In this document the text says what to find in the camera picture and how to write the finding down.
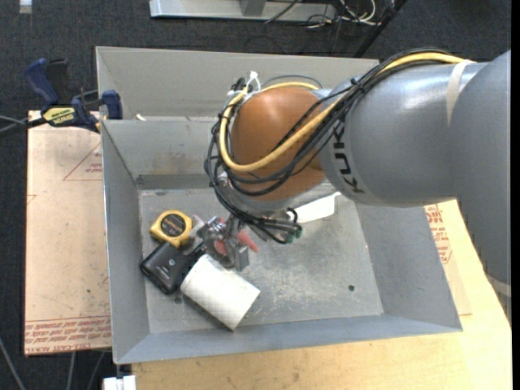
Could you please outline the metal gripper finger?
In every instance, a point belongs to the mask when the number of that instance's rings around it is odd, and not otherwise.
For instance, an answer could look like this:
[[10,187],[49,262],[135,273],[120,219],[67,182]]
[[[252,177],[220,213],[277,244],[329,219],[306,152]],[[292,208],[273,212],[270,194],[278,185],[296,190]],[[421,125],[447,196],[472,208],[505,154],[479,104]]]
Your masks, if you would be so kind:
[[238,271],[243,271],[249,265],[249,247],[238,240],[225,240],[229,265]]
[[215,216],[205,222],[197,230],[197,235],[206,245],[214,245],[216,241],[223,241],[228,234],[228,227],[225,219]]

